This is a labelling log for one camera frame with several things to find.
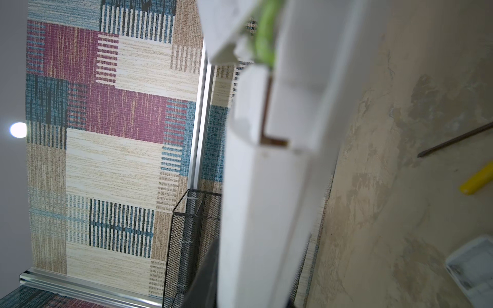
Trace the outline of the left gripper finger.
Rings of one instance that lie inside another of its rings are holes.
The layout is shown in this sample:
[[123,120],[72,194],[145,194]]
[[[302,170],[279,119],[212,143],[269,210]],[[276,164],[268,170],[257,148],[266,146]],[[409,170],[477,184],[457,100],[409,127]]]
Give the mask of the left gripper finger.
[[215,308],[218,289],[220,240],[215,239],[200,267],[181,308]]

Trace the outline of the white remote with green buttons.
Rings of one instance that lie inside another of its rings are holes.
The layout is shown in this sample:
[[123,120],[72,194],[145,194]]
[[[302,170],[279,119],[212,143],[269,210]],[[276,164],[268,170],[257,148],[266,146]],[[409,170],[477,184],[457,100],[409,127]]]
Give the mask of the white remote with green buttons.
[[385,26],[388,1],[286,1],[273,69],[227,122],[219,307],[285,307]]

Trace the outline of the white remote with red buttons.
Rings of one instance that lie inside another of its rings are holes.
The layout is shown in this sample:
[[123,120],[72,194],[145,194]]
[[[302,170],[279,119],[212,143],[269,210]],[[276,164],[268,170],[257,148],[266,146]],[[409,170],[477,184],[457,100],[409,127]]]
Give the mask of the white remote with red buttons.
[[473,307],[492,307],[492,237],[468,242],[445,260],[445,268]]

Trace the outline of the black yellow handled screwdriver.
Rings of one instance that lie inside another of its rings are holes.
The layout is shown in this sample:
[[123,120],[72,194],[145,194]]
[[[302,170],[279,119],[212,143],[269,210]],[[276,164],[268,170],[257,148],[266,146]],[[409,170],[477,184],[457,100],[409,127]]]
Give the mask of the black yellow handled screwdriver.
[[424,150],[424,151],[421,151],[418,155],[417,155],[417,158],[423,158],[425,156],[428,156],[436,151],[439,151],[439,150],[442,150],[448,146],[451,146],[451,145],[454,145],[460,141],[463,141],[465,139],[468,139],[472,136],[475,136],[475,135],[478,135],[479,133],[482,133],[482,132],[486,132],[490,129],[492,129],[493,127],[493,122],[490,122],[490,123],[487,123],[487,124],[484,124],[482,125],[481,127],[478,127],[478,128],[475,128],[469,132],[466,132],[458,137],[454,137],[448,141],[445,141],[443,143],[440,143],[439,145],[436,145],[432,148],[429,148],[427,150]]

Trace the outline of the yellow battery one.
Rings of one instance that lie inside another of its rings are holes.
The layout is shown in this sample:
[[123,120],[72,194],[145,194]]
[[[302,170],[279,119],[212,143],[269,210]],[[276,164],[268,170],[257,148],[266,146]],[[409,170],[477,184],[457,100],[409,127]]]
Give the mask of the yellow battery one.
[[473,195],[482,187],[492,181],[492,162],[475,173],[459,187],[459,191],[465,195]]

